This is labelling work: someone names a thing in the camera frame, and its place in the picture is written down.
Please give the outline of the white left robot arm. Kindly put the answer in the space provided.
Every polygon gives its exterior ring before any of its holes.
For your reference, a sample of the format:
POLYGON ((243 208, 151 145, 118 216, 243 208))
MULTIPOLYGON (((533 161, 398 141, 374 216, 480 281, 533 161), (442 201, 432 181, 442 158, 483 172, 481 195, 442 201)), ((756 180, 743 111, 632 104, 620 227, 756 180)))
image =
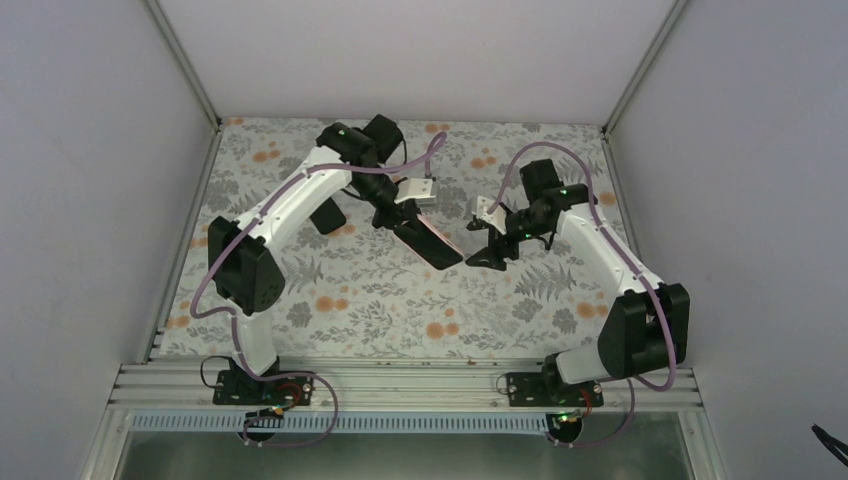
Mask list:
POLYGON ((262 315, 285 287, 284 246, 302 223, 319 212, 328 213, 333 226, 343 223, 345 217, 333 206, 332 197, 346 187, 352 187, 373 207, 376 229, 394 230, 413 219, 417 207, 413 200, 401 198, 391 176, 416 166, 428 168, 446 136, 437 134, 425 153, 411 162, 387 165, 403 140, 397 124, 382 115, 365 128, 333 123, 265 199, 234 220, 218 217, 210 225, 210 265, 201 285, 213 283, 226 302, 220 309, 230 317, 234 362, 244 372, 238 390, 252 404, 266 404, 278 391, 278 377, 270 371, 277 365, 278 355, 271 323, 262 315))

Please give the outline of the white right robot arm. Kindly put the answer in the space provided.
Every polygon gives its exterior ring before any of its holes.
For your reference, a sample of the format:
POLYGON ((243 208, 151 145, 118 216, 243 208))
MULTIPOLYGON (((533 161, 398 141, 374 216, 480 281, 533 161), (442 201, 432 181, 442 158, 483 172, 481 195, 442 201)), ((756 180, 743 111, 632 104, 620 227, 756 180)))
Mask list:
POLYGON ((547 249, 564 240, 584 259, 613 303, 592 343, 547 356, 540 372, 510 374, 516 404, 565 407, 605 380, 634 379, 655 390, 670 389, 686 356, 690 296, 640 263, 609 227, 590 180, 566 185, 551 160, 519 171, 528 207, 512 211, 480 196, 473 203, 471 231, 488 232, 486 247, 467 259, 472 267, 503 271, 520 246, 541 240, 547 249))

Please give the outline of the black phone on mat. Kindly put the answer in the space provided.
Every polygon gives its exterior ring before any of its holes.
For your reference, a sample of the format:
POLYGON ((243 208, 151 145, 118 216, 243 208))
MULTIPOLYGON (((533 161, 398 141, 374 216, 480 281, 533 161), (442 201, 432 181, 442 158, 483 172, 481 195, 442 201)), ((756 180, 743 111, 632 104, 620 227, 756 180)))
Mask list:
POLYGON ((329 235, 347 223, 347 218, 332 198, 324 201, 309 216, 309 220, 321 235, 329 235))

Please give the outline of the floral patterned table mat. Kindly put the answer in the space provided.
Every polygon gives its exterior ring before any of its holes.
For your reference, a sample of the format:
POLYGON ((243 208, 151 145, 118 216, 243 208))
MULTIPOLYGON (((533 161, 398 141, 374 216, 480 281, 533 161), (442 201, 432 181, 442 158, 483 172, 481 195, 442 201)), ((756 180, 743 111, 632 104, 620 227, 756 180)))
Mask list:
MULTIPOLYGON (((213 289, 189 311, 207 272, 207 231, 219 217, 248 210, 302 161, 325 127, 321 119, 232 117, 224 126, 205 197, 168 321, 161 356, 226 354, 233 344, 228 319, 215 312, 213 289)), ((493 196, 504 178, 511 209, 527 204, 508 164, 552 159, 565 184, 593 177, 600 209, 621 231, 622 217, 598 127, 537 123, 400 123, 407 144, 392 164, 421 155, 431 138, 447 134, 432 169, 438 193, 425 217, 465 254, 487 242, 470 232, 470 206, 493 196)), ((338 230, 319 233, 305 222, 283 249, 286 284, 271 309, 273 338, 283 356, 505 359, 542 358, 591 343, 612 304, 597 274, 564 240, 551 248, 522 245, 503 272, 457 265, 439 271, 384 229, 372 226, 370 205, 340 193, 346 216, 338 230)))

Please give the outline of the black object at right edge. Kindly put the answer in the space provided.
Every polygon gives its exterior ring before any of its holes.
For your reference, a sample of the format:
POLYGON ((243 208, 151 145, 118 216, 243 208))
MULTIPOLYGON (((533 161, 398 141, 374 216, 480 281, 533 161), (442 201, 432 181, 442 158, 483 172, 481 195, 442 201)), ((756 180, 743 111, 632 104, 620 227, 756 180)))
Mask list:
POLYGON ((811 431, 828 452, 830 452, 844 466, 848 466, 848 446, 845 442, 830 435, 817 424, 813 424, 811 426, 811 431))

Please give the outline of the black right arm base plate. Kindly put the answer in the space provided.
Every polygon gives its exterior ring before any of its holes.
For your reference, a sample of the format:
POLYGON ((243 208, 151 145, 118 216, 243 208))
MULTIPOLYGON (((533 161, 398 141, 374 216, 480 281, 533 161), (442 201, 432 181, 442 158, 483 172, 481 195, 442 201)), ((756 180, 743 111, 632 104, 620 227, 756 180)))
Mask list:
POLYGON ((594 408, 605 403, 601 386, 593 381, 565 384, 541 372, 510 372, 505 380, 511 407, 594 408))

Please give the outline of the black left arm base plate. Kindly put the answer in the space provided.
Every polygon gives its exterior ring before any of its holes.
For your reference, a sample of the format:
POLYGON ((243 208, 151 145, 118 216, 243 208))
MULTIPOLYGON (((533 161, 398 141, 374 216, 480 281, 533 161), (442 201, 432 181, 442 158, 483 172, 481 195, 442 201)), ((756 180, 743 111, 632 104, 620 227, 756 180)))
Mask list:
POLYGON ((281 375, 281 379, 258 381, 250 377, 232 357, 226 357, 227 366, 217 373, 215 380, 207 380, 201 367, 201 381, 213 390, 215 405, 284 405, 309 406, 314 388, 310 377, 297 376, 279 369, 279 360, 272 362, 263 377, 281 375))

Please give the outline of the aluminium mounting rail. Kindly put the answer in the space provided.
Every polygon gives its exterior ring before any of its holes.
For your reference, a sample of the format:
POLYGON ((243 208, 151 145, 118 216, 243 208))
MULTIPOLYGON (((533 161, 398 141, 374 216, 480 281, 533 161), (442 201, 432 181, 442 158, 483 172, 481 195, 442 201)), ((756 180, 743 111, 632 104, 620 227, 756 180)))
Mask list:
MULTIPOLYGON (((317 384, 310 409, 331 410, 338 398, 343 411, 508 412, 502 391, 506 373, 536 371, 530 361, 476 363, 378 363, 349 359, 321 361, 312 371, 334 388, 317 384)), ((110 394, 112 409, 211 409, 212 390, 204 387, 195 360, 154 361, 120 368, 110 394)))

